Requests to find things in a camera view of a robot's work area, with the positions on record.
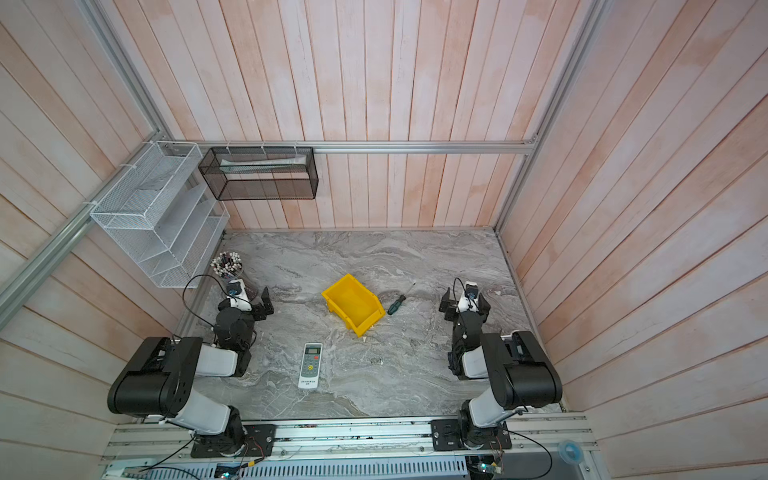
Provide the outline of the green handled screwdriver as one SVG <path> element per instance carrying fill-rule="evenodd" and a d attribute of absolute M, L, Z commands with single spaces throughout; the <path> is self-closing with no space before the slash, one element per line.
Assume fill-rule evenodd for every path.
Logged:
<path fill-rule="evenodd" d="M 388 314 L 389 316 L 392 316 L 392 315 L 394 315 L 394 314 L 395 314 L 395 313 L 396 313 L 396 312 L 397 312 L 397 311 L 400 309 L 400 307 L 402 306 L 402 304 L 403 304 L 403 303 L 405 302 L 405 300 L 407 299 L 407 296 L 408 296 L 408 294 L 411 292 L 411 290 L 413 289 L 413 287 L 414 287 L 415 285 L 416 285 L 416 283 L 415 283 L 415 282 L 413 282 L 413 283 L 412 283 L 412 284 L 409 286 L 409 288 L 408 288 L 408 289 L 407 289 L 405 292 L 401 293 L 401 294 L 400 294 L 400 295 L 397 297 L 397 299 L 396 299 L 396 300 L 395 300 L 395 301 L 394 301 L 394 302 L 393 302 L 393 303 L 392 303 L 392 304 L 389 306 L 389 308 L 387 309 L 387 314 Z"/>

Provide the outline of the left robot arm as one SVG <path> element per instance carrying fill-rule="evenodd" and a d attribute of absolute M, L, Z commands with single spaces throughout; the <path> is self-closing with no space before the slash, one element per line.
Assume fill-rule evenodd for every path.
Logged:
<path fill-rule="evenodd" d="M 235 456 L 246 449 L 247 430 L 239 410 L 195 390 L 202 377 L 241 377 L 250 364 L 257 333 L 255 323 L 274 313 L 269 290 L 257 303 L 239 280 L 228 284 L 227 299 L 218 306 L 215 341 L 201 337 L 148 337 L 136 350 L 108 396 L 114 414 L 158 418 L 192 432 L 196 448 Z"/>

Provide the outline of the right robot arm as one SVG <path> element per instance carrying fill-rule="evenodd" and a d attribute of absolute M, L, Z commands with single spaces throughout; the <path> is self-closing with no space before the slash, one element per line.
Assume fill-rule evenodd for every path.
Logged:
<path fill-rule="evenodd" d="M 489 386 L 462 403 L 457 419 L 430 423 L 437 451 L 508 448 L 510 417 L 562 399 L 560 377 L 536 335 L 529 330 L 485 333 L 490 310 L 472 282 L 461 294 L 449 288 L 441 298 L 439 311 L 452 323 L 449 369 L 460 379 L 487 380 Z"/>

